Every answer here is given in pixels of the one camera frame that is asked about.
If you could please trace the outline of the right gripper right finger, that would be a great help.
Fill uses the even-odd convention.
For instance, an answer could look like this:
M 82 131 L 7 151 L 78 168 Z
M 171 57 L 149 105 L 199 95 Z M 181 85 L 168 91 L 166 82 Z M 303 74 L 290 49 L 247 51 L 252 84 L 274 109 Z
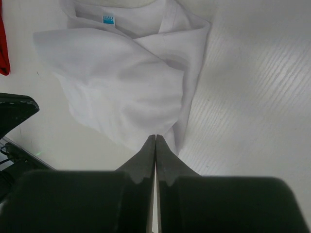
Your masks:
M 293 191 L 274 177 L 200 176 L 158 135 L 158 219 L 164 233 L 301 233 Z

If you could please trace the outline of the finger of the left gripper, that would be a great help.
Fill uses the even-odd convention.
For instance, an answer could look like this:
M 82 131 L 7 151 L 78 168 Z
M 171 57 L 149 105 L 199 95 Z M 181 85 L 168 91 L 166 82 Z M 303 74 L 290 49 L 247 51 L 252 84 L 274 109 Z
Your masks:
M 0 138 L 39 111 L 37 102 L 29 96 L 0 94 Z

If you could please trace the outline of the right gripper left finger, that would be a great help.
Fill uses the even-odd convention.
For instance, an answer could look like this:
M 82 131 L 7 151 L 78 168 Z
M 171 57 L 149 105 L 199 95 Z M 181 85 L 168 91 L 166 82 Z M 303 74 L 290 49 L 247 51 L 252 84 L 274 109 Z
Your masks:
M 0 212 L 3 233 L 150 233 L 156 137 L 114 171 L 24 174 Z

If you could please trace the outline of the white t shirt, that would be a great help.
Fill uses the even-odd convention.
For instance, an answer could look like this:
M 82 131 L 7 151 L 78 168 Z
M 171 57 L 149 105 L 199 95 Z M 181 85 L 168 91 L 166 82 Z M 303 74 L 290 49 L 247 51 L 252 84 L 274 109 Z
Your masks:
M 183 146 L 208 21 L 174 0 L 137 8 L 61 2 L 66 29 L 36 32 L 40 60 L 80 124 L 139 151 L 148 136 Z

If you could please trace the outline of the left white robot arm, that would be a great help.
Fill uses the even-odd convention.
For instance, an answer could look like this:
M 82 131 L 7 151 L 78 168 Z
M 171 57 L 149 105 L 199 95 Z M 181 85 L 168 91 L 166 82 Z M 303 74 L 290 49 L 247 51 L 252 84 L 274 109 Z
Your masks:
M 25 95 L 0 94 L 0 139 L 21 123 L 39 112 L 37 102 Z M 0 144 L 0 154 L 6 156 L 0 164 L 6 168 L 0 170 L 0 201 L 10 193 L 15 182 L 25 173 L 37 169 L 52 169 L 52 167 L 36 156 L 30 154 L 16 144 L 5 141 Z

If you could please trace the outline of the folded red t shirt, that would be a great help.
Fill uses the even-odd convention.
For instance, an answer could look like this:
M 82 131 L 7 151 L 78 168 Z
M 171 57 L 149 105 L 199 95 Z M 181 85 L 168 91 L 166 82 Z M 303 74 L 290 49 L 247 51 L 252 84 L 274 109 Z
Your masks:
M 0 4 L 0 73 L 4 76 L 8 76 L 10 73 L 6 33 L 2 19 L 2 3 Z

